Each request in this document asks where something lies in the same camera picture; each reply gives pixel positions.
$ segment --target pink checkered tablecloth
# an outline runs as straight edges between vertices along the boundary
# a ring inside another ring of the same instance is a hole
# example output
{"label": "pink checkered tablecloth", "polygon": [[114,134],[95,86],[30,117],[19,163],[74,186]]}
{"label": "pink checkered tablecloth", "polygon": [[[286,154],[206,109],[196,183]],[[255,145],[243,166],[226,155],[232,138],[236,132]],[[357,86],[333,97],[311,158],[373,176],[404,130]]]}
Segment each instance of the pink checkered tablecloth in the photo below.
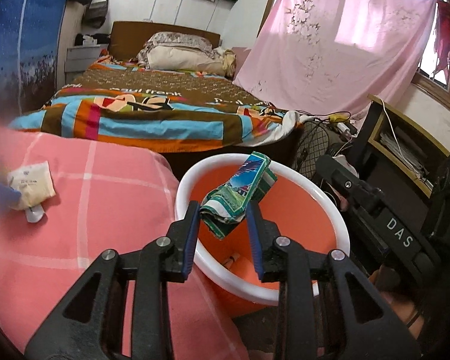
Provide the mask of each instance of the pink checkered tablecloth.
{"label": "pink checkered tablecloth", "polygon": [[[167,232],[179,182],[166,160],[147,149],[44,133],[0,129],[0,157],[10,170],[48,161],[56,190],[40,222],[27,223],[22,211],[0,218],[0,327],[24,351],[103,250],[138,250]],[[185,284],[169,286],[169,302],[177,360],[248,358],[198,269]],[[131,310],[126,314],[129,354]]]}

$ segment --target triangular cutout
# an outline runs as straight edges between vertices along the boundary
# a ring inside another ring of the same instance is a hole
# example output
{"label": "triangular cutout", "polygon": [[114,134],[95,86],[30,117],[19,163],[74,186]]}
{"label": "triangular cutout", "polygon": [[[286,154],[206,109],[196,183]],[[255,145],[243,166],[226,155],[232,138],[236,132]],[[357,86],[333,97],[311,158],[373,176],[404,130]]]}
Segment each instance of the triangular cutout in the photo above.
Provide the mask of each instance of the triangular cutout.
{"label": "triangular cutout", "polygon": [[95,273],[82,290],[72,299],[63,316],[82,323],[89,323],[94,308],[95,296],[102,275]]}
{"label": "triangular cutout", "polygon": [[350,295],[352,297],[355,318],[358,323],[367,323],[383,316],[383,311],[373,300],[369,293],[363,288],[356,277],[347,273],[345,275]]}

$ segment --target silver screw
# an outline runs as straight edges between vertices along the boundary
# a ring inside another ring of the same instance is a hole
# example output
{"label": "silver screw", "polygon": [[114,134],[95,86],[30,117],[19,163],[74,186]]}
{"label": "silver screw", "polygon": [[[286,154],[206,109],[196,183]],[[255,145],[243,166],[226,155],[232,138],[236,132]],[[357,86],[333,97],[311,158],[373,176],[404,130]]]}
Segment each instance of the silver screw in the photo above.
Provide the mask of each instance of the silver screw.
{"label": "silver screw", "polygon": [[164,246],[168,246],[170,245],[170,238],[168,237],[160,237],[159,239],[157,239],[157,245],[160,246],[161,248]]}
{"label": "silver screw", "polygon": [[278,237],[275,242],[278,246],[288,246],[290,245],[290,239],[287,237]]}
{"label": "silver screw", "polygon": [[345,253],[343,253],[339,249],[333,250],[331,253],[331,258],[333,258],[335,261],[342,261],[345,258]]}
{"label": "silver screw", "polygon": [[112,249],[107,249],[102,253],[102,258],[104,260],[111,260],[115,257],[116,253]]}

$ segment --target headboard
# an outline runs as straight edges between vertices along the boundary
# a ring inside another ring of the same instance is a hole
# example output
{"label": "headboard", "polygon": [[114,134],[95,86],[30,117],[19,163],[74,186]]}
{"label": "headboard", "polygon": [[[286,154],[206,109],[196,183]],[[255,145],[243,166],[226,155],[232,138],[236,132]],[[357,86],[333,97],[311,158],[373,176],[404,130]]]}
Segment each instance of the headboard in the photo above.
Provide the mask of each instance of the headboard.
{"label": "headboard", "polygon": [[146,21],[114,21],[108,51],[116,59],[121,61],[135,58],[138,52],[143,49],[143,44],[152,35],[161,31],[173,31],[202,36],[208,39],[214,48],[218,47],[218,43],[220,42],[219,34],[197,30],[196,28],[149,23]]}

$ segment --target orange bucket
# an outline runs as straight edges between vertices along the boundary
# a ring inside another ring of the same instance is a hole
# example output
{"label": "orange bucket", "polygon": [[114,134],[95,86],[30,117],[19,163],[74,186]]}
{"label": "orange bucket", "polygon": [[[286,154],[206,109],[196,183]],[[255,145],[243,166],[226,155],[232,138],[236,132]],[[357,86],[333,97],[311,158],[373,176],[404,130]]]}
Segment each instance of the orange bucket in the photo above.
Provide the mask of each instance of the orange bucket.
{"label": "orange bucket", "polygon": [[[195,164],[178,186],[176,219],[185,216],[190,200],[202,202],[208,192],[228,181],[247,158],[246,154],[220,154]],[[347,228],[327,196],[284,165],[272,161],[270,169],[278,179],[259,203],[263,217],[277,223],[282,235],[309,250],[326,254],[338,248],[348,255]],[[246,221],[224,240],[215,238],[201,222],[194,261],[214,283],[212,287],[231,317],[278,303],[278,283],[261,283],[255,273]]]}

